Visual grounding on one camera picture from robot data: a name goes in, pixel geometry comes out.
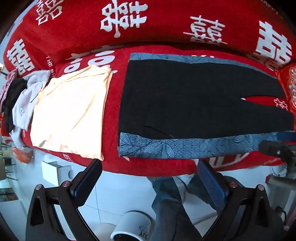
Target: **pale yellow fabric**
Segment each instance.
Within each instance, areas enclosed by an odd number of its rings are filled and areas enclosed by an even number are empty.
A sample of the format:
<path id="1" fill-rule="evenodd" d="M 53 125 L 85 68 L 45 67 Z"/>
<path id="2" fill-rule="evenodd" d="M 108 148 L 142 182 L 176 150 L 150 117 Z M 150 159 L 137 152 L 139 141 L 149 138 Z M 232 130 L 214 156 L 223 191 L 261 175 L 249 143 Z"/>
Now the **pale yellow fabric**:
<path id="1" fill-rule="evenodd" d="M 109 67 L 91 65 L 51 79 L 37 96 L 33 146 L 103 160 L 102 125 L 111 77 Z"/>

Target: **black garment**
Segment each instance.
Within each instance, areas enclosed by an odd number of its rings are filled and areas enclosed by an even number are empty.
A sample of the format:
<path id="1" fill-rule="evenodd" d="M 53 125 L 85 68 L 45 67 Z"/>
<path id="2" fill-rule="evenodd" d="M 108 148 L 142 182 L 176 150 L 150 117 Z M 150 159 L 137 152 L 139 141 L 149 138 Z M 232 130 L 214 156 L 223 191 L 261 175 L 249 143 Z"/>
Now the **black garment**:
<path id="1" fill-rule="evenodd" d="M 12 109 L 17 102 L 20 93 L 27 88 L 27 81 L 23 78 L 15 78 L 7 91 L 6 99 L 3 101 L 3 123 L 6 132 L 11 132 L 15 126 L 12 119 Z"/>
<path id="2" fill-rule="evenodd" d="M 119 133 L 209 139 L 293 130 L 292 113 L 241 99 L 250 96 L 285 98 L 277 79 L 246 67 L 130 61 Z"/>

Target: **red bedspread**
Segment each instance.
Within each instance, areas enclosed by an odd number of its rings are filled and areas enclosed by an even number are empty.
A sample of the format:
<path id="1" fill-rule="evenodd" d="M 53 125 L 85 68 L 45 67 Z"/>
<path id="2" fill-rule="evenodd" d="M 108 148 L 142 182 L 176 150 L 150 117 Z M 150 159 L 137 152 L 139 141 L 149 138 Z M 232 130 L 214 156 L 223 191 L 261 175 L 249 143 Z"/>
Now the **red bedspread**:
<path id="1" fill-rule="evenodd" d="M 178 48 L 121 48 L 130 42 L 137 45 L 165 42 L 166 45 L 177 44 Z M 60 77 L 90 64 L 110 65 L 116 73 L 111 81 L 104 115 L 104 170 L 131 175 L 171 176 L 194 173 L 195 163 L 192 160 L 118 157 L 118 113 L 130 53 L 236 59 L 274 75 L 265 66 L 277 69 L 294 60 L 295 47 L 293 32 L 263 0 L 43 0 L 24 16 L 7 44 L 3 59 L 8 70 L 16 67 L 21 76 L 35 70 L 50 69 L 53 76 Z M 256 59 L 261 64 L 221 51 L 235 51 L 236 55 Z M 286 82 L 281 83 L 289 92 Z M 82 144 L 87 144 L 86 133 L 87 130 L 81 134 Z M 32 146 L 30 133 L 23 132 L 23 135 L 24 142 Z M 50 153 L 84 166 L 90 162 L 79 155 Z M 278 159 L 258 152 L 211 158 L 209 162 L 216 170 L 280 163 Z"/>
<path id="2" fill-rule="evenodd" d="M 141 158 L 123 158 L 118 157 L 117 140 L 118 140 L 118 116 L 120 109 L 120 100 L 122 89 L 124 85 L 125 73 L 128 66 L 130 53 L 154 53 L 154 54 L 178 54 L 178 55 L 195 55 L 204 57 L 216 57 L 240 61 L 249 64 L 260 70 L 263 70 L 270 75 L 275 75 L 273 71 L 266 68 L 264 65 L 256 61 L 232 55 L 229 53 L 212 51 L 212 50 L 180 50 L 178 48 L 169 46 L 141 46 L 141 47 L 125 47 L 125 48 L 109 48 L 108 50 L 99 53 L 89 53 L 74 62 L 67 61 L 56 65 L 56 76 L 60 77 L 64 73 L 80 70 L 87 67 L 89 64 L 96 64 L 98 66 L 109 64 L 113 74 L 108 97 L 105 105 L 104 122 L 103 122 L 103 169 L 105 171 L 124 173 L 139 176 L 174 176 L 181 174 L 192 174 L 196 171 L 196 165 L 193 160 L 179 160 L 179 159 L 141 159 Z M 250 100 L 257 103 L 260 99 Z M 274 100 L 267 101 L 267 105 L 275 105 Z M 81 133 L 81 144 L 87 145 L 88 130 Z M 23 132 L 23 141 L 28 146 L 32 147 L 30 140 L 30 130 Z M 82 158 L 76 154 L 49 152 L 62 159 L 73 161 L 80 165 L 87 166 L 90 159 Z M 265 156 L 259 152 L 247 153 L 244 155 L 233 155 L 219 158 L 208 158 L 208 161 L 214 166 L 216 170 L 233 170 L 258 165 L 278 165 L 282 162 L 278 158 Z"/>

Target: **blue floral trim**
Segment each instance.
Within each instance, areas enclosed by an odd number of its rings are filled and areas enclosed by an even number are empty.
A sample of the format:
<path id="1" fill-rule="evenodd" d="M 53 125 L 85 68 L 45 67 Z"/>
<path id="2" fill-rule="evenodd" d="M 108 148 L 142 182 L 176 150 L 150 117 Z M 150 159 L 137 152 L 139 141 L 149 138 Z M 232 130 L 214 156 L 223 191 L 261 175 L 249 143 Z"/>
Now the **blue floral trim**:
<path id="1" fill-rule="evenodd" d="M 212 139 L 153 140 L 120 133 L 119 156 L 151 159 L 197 159 L 257 151 L 263 140 L 278 141 L 277 132 Z"/>
<path id="2" fill-rule="evenodd" d="M 232 64 L 232 65 L 253 69 L 263 74 L 266 74 L 272 78 L 275 78 L 274 76 L 269 75 L 266 72 L 258 68 L 255 68 L 251 65 L 244 64 L 235 60 L 229 60 L 229 59 L 185 56 L 185 55 L 176 55 L 176 54 L 152 54 L 152 53 L 131 53 L 131 56 L 130 56 L 130 60 L 148 60 L 148 59 L 170 60 L 170 61 L 176 61 L 176 62 L 187 63 L 187 64 L 203 64 L 203 63 Z"/>

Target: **plaid fabric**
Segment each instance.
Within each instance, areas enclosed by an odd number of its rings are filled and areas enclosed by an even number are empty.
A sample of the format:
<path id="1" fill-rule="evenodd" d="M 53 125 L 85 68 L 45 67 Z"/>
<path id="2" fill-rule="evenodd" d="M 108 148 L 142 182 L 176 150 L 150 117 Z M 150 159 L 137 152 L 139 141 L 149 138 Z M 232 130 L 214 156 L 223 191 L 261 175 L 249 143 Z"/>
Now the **plaid fabric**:
<path id="1" fill-rule="evenodd" d="M 2 104 L 6 99 L 8 88 L 11 84 L 11 82 L 17 77 L 17 69 L 14 69 L 13 71 L 9 72 L 7 76 L 5 76 L 5 79 L 7 82 L 2 88 L 2 91 L 0 93 L 0 112 L 2 112 Z"/>

